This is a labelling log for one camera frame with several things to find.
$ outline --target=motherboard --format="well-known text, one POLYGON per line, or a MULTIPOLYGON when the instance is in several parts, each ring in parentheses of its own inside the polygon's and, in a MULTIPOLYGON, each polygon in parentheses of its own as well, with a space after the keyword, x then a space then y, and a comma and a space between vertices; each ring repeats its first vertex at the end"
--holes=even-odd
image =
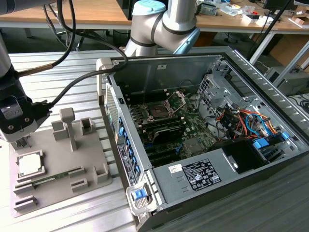
POLYGON ((180 90, 165 94, 166 100, 129 107, 154 167, 200 155, 217 141, 200 116, 196 101, 180 90))

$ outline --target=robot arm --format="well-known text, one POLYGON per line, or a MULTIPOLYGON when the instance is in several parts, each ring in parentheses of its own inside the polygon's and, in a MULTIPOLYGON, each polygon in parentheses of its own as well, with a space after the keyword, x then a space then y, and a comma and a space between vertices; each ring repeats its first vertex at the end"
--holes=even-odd
POLYGON ((56 0, 0 0, 0 15, 21 11, 27 8, 42 6, 56 0))
POLYGON ((194 14, 196 0, 169 0, 168 10, 155 0, 140 0, 133 9, 131 38, 127 56, 156 55, 156 45, 174 54, 187 53, 200 30, 194 14))
MULTIPOLYGON (((49 4, 55 0, 0 0, 0 15, 49 4)), ((0 139, 15 142, 34 132, 49 117, 46 102, 25 94, 0 36, 0 139)))

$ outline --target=metal extrusion table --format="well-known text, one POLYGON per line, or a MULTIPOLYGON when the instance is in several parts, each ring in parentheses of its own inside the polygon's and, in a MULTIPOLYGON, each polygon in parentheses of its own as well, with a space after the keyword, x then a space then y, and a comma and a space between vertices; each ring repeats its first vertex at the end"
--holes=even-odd
MULTIPOLYGON (((231 51, 228 47, 193 49, 231 51)), ((13 54, 17 70, 27 69, 56 60, 62 53, 13 54)), ((36 101, 51 101, 70 81, 96 69, 102 57, 115 57, 114 51, 72 52, 53 70, 21 79, 26 93, 36 101)), ((113 183, 48 206, 21 217, 12 218, 9 211, 8 146, 0 148, 0 230, 1 231, 100 231, 135 232, 134 218, 126 200, 123 185, 111 151, 105 124, 97 102, 96 77, 88 78, 58 103, 40 130, 50 128, 59 120, 60 108, 73 107, 76 119, 90 116, 94 120, 102 147, 113 176, 113 183)), ((271 178, 236 194, 213 202, 154 232, 303 232, 309 227, 309 156, 293 163, 271 178)))

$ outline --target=power supply label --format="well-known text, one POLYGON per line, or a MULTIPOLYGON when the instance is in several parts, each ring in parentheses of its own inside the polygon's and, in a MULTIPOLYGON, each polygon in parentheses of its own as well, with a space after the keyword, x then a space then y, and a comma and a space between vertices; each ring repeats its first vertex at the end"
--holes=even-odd
POLYGON ((221 182, 209 159, 183 166, 183 172, 194 191, 199 191, 221 182))
POLYGON ((131 186, 137 184, 136 177, 135 177, 134 172, 132 170, 130 158, 126 153, 125 146, 118 145, 117 148, 118 148, 118 152, 119 152, 120 157, 121 157, 123 167, 124 167, 125 172, 126 172, 126 178, 130 182, 131 186))

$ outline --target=open computer chassis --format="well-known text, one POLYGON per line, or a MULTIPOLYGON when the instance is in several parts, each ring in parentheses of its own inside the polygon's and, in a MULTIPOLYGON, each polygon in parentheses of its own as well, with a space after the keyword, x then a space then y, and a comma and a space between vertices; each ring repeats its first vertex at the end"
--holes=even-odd
POLYGON ((309 119, 238 51, 130 58, 107 79, 102 111, 139 231, 308 154, 309 119))

